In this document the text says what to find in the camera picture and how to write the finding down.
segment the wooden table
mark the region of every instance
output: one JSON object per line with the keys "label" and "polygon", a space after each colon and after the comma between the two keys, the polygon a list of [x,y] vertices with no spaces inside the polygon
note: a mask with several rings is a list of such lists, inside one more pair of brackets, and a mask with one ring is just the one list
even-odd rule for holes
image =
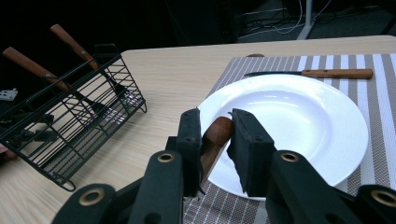
{"label": "wooden table", "polygon": [[[144,97],[148,113],[136,113],[78,171],[78,188],[107,183],[120,189],[141,177],[168,136],[177,135],[180,114],[198,106],[234,56],[372,54],[396,52],[394,36],[364,36],[122,53]],[[22,160],[0,167],[0,223],[50,223],[71,193]]]}

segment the wooden knife handle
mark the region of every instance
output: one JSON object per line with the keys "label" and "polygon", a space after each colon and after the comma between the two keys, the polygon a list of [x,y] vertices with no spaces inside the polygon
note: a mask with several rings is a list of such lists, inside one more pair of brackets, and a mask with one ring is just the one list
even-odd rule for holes
{"label": "wooden knife handle", "polygon": [[[53,75],[49,70],[45,69],[38,63],[35,63],[12,47],[5,49],[3,51],[3,55],[36,76],[43,77],[50,83],[54,83],[59,80],[59,78]],[[62,81],[58,82],[56,86],[62,91],[68,91],[70,89],[69,86]]]}
{"label": "wooden knife handle", "polygon": [[94,70],[99,69],[99,65],[93,59],[90,53],[88,53],[69,33],[66,32],[61,25],[55,24],[50,27],[50,30],[55,33],[66,45],[68,45],[82,60],[89,62],[91,68]]}
{"label": "wooden knife handle", "polygon": [[373,76],[373,69],[323,69],[323,70],[303,70],[305,77],[336,77],[336,78],[366,78]]}
{"label": "wooden knife handle", "polygon": [[203,147],[201,149],[201,164],[204,168],[203,183],[209,178],[225,144],[232,137],[234,129],[231,119],[218,117],[204,133],[202,137]]}

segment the white plate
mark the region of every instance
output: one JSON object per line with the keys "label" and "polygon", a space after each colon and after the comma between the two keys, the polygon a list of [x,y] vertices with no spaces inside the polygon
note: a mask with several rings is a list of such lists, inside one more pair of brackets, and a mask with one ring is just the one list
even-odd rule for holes
{"label": "white plate", "polygon": [[[267,75],[223,87],[199,105],[202,134],[217,117],[230,118],[233,108],[253,113],[277,149],[304,155],[331,186],[359,166],[367,149],[367,124],[356,105],[336,88],[313,78]],[[248,197],[226,150],[209,180],[232,194]]]}

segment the black wire rack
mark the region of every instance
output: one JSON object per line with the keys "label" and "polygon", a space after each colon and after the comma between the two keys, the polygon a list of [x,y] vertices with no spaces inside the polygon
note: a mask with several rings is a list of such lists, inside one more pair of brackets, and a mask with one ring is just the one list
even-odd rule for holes
{"label": "black wire rack", "polygon": [[[98,70],[83,63],[0,116],[0,142],[68,191],[76,189],[71,177],[126,120],[138,110],[147,112],[117,48],[97,45],[96,50]],[[73,79],[68,92],[56,88]],[[37,103],[48,95],[44,104]]]}

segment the table knife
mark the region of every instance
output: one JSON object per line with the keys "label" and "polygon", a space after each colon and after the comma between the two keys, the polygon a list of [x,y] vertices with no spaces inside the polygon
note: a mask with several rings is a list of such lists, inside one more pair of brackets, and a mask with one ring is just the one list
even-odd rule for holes
{"label": "table knife", "polygon": [[365,78],[369,79],[373,76],[373,69],[319,69],[319,70],[303,70],[303,71],[262,71],[244,74],[245,77],[256,77],[271,74],[290,74],[304,77],[335,77],[335,78]]}

